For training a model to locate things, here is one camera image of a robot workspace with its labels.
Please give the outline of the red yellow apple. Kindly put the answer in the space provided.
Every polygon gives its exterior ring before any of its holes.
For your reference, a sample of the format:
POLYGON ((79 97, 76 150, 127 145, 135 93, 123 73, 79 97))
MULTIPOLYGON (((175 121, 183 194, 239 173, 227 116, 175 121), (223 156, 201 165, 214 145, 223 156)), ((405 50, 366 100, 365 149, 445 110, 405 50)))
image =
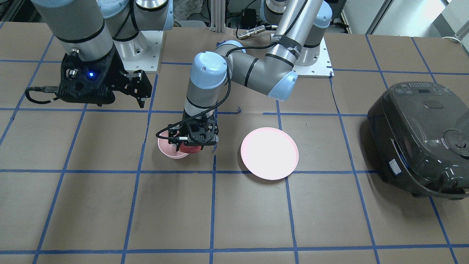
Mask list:
POLYGON ((181 144, 179 146, 179 151, 187 154, 194 154, 200 152, 202 150, 202 146, 186 146, 185 144, 181 144))

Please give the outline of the pink bowl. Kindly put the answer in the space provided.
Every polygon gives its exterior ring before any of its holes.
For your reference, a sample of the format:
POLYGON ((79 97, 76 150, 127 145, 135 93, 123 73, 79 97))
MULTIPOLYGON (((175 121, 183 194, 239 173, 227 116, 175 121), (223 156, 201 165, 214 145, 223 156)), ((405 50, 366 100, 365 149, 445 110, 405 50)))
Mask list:
POLYGON ((169 143, 166 139, 158 138, 158 148, 166 157, 171 159, 182 159, 189 155, 189 153, 176 151, 176 145, 169 143))

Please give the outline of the pink plate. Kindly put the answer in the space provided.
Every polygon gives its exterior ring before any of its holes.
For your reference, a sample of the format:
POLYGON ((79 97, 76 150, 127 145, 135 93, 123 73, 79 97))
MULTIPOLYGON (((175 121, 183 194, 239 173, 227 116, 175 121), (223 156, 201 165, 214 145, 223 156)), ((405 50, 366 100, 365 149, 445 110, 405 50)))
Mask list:
POLYGON ((286 132, 272 127, 248 133, 241 143, 240 155, 252 174, 268 180, 289 176, 299 162, 295 141, 286 132))

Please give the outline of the black rice cooker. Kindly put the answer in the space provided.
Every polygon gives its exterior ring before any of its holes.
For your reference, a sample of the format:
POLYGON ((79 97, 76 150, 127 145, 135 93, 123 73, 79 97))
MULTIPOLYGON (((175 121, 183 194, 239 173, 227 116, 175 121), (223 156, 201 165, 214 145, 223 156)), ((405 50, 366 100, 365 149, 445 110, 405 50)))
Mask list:
POLYGON ((384 182, 414 197, 468 197, 468 107, 451 89, 398 82, 370 107, 367 120, 384 182))

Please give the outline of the aluminium frame post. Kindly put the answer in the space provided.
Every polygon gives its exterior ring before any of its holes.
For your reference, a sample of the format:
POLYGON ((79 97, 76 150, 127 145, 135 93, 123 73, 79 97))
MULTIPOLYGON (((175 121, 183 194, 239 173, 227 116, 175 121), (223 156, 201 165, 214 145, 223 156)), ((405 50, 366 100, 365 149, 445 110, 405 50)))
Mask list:
POLYGON ((210 31, 226 32, 226 0, 210 0, 210 31))

